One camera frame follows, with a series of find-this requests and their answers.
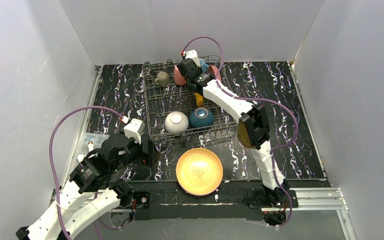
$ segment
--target brown plate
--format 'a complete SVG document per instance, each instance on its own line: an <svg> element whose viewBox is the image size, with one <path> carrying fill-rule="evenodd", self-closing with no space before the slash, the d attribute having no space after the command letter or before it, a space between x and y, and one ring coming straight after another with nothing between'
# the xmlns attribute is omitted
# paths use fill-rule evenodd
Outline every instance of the brown plate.
<svg viewBox="0 0 384 240"><path fill-rule="evenodd" d="M203 196L216 190L223 178L223 166L214 152L194 148L179 158L176 166L177 181L188 193Z"/></svg>

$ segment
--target white wall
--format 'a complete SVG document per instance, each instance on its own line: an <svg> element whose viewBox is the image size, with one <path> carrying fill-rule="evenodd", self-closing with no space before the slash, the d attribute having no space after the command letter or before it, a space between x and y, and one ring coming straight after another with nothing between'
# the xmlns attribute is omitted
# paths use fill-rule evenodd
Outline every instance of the white wall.
<svg viewBox="0 0 384 240"><path fill-rule="evenodd" d="M357 238L384 239L384 1L326 0L295 70Z"/></svg>
<svg viewBox="0 0 384 240"><path fill-rule="evenodd" d="M293 61L324 0L60 0L95 65L180 59L213 37L226 61ZM220 55L200 39L198 54Z"/></svg>
<svg viewBox="0 0 384 240"><path fill-rule="evenodd" d="M84 106L94 65L60 3L0 1L0 240L36 221L54 189L48 144L54 125ZM80 114L57 133L62 178Z"/></svg>

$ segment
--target gray floor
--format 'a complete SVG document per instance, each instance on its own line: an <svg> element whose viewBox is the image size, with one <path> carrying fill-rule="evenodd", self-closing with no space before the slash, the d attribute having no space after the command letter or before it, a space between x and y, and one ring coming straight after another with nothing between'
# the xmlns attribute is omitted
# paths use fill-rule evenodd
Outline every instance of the gray floor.
<svg viewBox="0 0 384 240"><path fill-rule="evenodd" d="M108 214L102 217L110 222ZM262 221L245 219L158 219L135 221L123 231L99 225L104 240L341 240L345 239L338 214L330 211L295 211L290 222L276 231ZM76 240L98 239L93 225Z"/></svg>

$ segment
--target wire basket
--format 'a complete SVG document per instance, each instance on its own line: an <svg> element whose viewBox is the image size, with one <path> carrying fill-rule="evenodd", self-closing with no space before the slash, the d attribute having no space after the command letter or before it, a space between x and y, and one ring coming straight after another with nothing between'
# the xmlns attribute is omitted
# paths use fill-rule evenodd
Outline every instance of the wire basket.
<svg viewBox="0 0 384 240"><path fill-rule="evenodd" d="M220 66L220 57L216 55L207 55L199 57L209 65ZM231 117L225 110L214 102L204 99L201 107L204 107L212 112L214 122L211 127L189 128L180 132L167 132L164 126L167 115L171 112L178 111L188 116L191 111L197 108L195 94L189 91L186 86L179 86L174 82L173 72L175 66L181 60L168 59L167 62L161 63L145 63L142 67L145 81L145 103L146 115L148 122L148 134L154 141L173 141L177 137L181 140L188 140L190 137L197 137L201 135L210 134L212 136L222 136L223 134L230 134L231 129L237 125L233 117ZM155 77L152 71L166 72L170 79L169 83L165 86L156 85L154 83ZM221 70L221 78L226 76L225 68ZM230 89L227 81L223 84Z"/></svg>

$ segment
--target plate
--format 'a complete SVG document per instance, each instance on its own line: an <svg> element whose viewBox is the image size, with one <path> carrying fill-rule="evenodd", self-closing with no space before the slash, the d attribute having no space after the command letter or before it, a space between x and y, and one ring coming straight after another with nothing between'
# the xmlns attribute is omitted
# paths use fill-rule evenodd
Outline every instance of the plate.
<svg viewBox="0 0 384 240"><path fill-rule="evenodd" d="M188 193L203 196L216 190L223 178L223 166L214 152L194 148L179 158L176 166L177 181Z"/></svg>

